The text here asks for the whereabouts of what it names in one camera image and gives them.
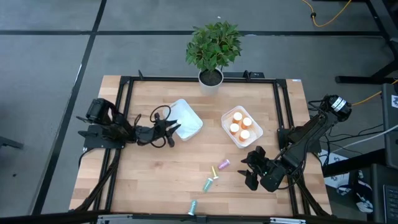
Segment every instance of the white flower pot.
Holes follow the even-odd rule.
[[[216,70],[221,74],[221,81],[219,84],[217,84],[215,86],[208,86],[208,85],[202,83],[200,80],[201,71],[199,71],[198,79],[199,79],[199,84],[200,84],[200,90],[206,96],[211,96],[211,95],[216,94],[218,92],[218,88],[220,87],[220,85],[222,84],[222,82],[224,80],[223,72],[219,68],[216,68]]]

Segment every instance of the white cable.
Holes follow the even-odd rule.
[[[394,130],[395,128],[398,128],[398,124],[395,125],[394,127],[390,128],[390,129],[388,129],[387,131],[384,131],[384,132],[382,132],[382,133],[379,133],[379,134],[377,134],[377,135],[375,135],[375,136],[372,136],[372,137],[370,137],[370,138],[362,139],[362,140],[356,141],[356,142],[354,142],[354,143],[348,144],[348,145],[343,146],[343,147],[341,147],[341,148],[339,148],[339,149],[336,149],[336,150],[334,150],[334,151],[331,151],[331,153],[335,153],[335,152],[337,152],[337,151],[339,151],[339,150],[345,149],[345,148],[350,147],[350,146],[353,146],[353,145],[355,145],[355,144],[358,144],[358,143],[361,143],[361,142],[365,142],[365,141],[370,140],[370,139],[377,138],[377,137],[379,137],[379,136],[382,136],[383,134],[386,134],[386,133],[388,133],[388,132]]]

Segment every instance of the table leg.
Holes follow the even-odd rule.
[[[352,170],[369,167],[371,164],[385,165],[385,151],[385,149],[379,149],[360,156],[329,164],[324,168],[323,176],[331,177],[338,174],[344,174]]]
[[[22,147],[24,147],[23,144],[4,137],[0,137],[0,147],[1,146],[11,146],[17,149],[22,149]]]
[[[377,84],[377,85],[384,83],[392,83],[394,81],[393,78],[385,78],[385,77],[396,70],[398,70],[398,62],[394,60],[370,77],[337,76],[335,77],[335,81],[337,83]]]

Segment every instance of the clear plastic container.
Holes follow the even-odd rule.
[[[250,137],[243,142],[241,140],[239,140],[239,135],[241,134],[241,131],[243,130],[241,127],[243,119],[238,123],[239,131],[235,135],[232,135],[231,132],[229,131],[229,127],[232,124],[232,119],[233,119],[235,112],[240,112],[243,115],[243,118],[250,118],[252,120],[252,125],[250,125],[250,127],[248,127],[246,129],[249,131]],[[236,146],[240,149],[248,147],[255,140],[257,140],[259,137],[261,137],[262,134],[264,133],[262,131],[262,128],[250,116],[250,114],[243,108],[243,106],[237,106],[237,107],[233,108],[232,110],[228,111],[226,114],[224,114],[221,117],[221,126],[223,127],[223,129],[225,130],[227,135],[232,139],[232,141],[235,142]]]
[[[178,120],[181,124],[175,132],[180,136],[181,140],[187,141],[196,135],[203,126],[203,121],[192,110],[184,99],[179,99],[170,105],[172,112],[167,121]],[[167,116],[169,109],[163,110],[163,116]]]

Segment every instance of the small cup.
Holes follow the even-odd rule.
[[[236,113],[234,114],[234,117],[233,117],[233,119],[232,119],[232,122],[235,123],[235,124],[238,124],[239,122],[241,122],[242,117],[243,117],[243,116],[242,116],[241,113],[236,112]]]
[[[232,135],[235,135],[239,131],[239,125],[238,124],[231,124],[229,127],[229,131]]]
[[[246,141],[250,137],[250,133],[248,130],[241,131],[241,135],[239,136],[239,140]]]
[[[251,124],[252,121],[250,118],[244,118],[241,127],[242,129],[247,129],[248,127],[250,127]]]

